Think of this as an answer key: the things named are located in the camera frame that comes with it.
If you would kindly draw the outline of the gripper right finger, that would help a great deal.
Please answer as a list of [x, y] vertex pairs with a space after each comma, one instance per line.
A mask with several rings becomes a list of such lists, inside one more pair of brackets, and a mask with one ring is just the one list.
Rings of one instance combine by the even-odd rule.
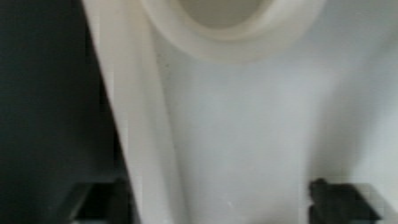
[[308, 224], [376, 224], [381, 217], [351, 184], [308, 183]]

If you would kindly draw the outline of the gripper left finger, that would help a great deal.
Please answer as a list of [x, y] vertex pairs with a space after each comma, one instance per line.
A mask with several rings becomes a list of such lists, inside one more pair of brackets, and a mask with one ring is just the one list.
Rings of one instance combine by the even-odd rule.
[[131, 224], [131, 194], [125, 181], [84, 182], [74, 186], [67, 224]]

